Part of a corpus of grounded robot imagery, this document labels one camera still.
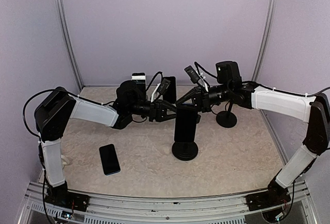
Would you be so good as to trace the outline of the black phone silver edge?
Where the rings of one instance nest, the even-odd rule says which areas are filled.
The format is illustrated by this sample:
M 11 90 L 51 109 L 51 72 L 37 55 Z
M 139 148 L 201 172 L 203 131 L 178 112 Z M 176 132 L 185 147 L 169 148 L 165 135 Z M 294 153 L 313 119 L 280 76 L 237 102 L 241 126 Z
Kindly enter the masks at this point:
M 176 78 L 174 76 L 164 77 L 164 79 L 170 81 L 170 85 L 167 91 L 163 94 L 163 100 L 168 101 L 171 104 L 176 102 Z

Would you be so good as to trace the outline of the black round-base stand front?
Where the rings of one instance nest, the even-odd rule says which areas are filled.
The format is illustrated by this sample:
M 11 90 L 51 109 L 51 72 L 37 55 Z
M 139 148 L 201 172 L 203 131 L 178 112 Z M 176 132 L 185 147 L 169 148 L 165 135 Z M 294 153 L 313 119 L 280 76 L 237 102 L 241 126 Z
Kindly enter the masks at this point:
M 197 156 L 198 151 L 199 149 L 195 141 L 191 143 L 174 142 L 172 145 L 173 155 L 182 161 L 193 160 Z

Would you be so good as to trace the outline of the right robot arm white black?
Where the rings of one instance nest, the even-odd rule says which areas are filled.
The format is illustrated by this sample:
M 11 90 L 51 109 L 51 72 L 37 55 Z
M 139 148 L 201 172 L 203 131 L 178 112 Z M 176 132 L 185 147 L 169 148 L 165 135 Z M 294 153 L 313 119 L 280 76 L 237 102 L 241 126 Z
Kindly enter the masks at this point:
M 177 100 L 181 106 L 192 101 L 198 112 L 210 112 L 213 105 L 229 101 L 247 109 L 266 110 L 291 116 L 308 124 L 306 137 L 302 146 L 291 157 L 289 162 L 273 179 L 274 186 L 264 193 L 264 201 L 275 205 L 284 196 L 283 188 L 290 186 L 300 175 L 308 171 L 318 156 L 329 149 L 329 102 L 323 92 L 315 94 L 291 93 L 270 88 L 254 81 L 242 81 L 238 63 L 223 61 L 216 64 L 218 85 L 210 87 L 200 84 L 204 76 L 202 67 L 188 66 L 185 72 L 196 85 L 183 97 Z

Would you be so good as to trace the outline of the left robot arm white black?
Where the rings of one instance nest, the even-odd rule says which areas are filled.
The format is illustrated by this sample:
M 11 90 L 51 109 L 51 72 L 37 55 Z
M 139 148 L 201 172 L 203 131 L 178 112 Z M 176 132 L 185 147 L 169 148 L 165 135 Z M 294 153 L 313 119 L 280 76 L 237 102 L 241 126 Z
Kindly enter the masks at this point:
M 46 90 L 47 98 L 34 111 L 40 160 L 47 183 L 54 187 L 51 196 L 60 205 L 72 201 L 72 194 L 62 185 L 66 183 L 62 169 L 61 139 L 70 119 L 81 119 L 124 129 L 133 115 L 147 117 L 150 122 L 164 122 L 176 117 L 176 107 L 158 97 L 147 98 L 142 75 L 133 75 L 116 89 L 116 99 L 108 104 L 96 102 L 68 92 L 63 87 Z

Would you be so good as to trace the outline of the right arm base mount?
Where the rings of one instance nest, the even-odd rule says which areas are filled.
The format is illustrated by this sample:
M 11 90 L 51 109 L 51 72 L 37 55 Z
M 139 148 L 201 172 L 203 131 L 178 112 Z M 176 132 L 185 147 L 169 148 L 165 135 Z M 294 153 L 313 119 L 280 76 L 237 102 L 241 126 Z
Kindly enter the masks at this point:
M 274 177 L 270 181 L 266 191 L 249 194 L 245 197 L 249 211 L 270 208 L 291 201 L 288 189 L 281 187 L 275 179 Z

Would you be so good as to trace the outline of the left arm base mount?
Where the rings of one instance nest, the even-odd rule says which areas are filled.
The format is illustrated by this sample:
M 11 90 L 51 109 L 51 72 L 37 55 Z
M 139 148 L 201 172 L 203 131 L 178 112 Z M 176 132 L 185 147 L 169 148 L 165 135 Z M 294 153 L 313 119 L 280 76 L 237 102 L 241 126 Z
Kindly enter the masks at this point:
M 86 212 L 90 196 L 81 193 L 75 193 L 68 190 L 68 184 L 53 187 L 46 180 L 47 186 L 45 202 L 55 206 L 71 209 L 72 211 Z

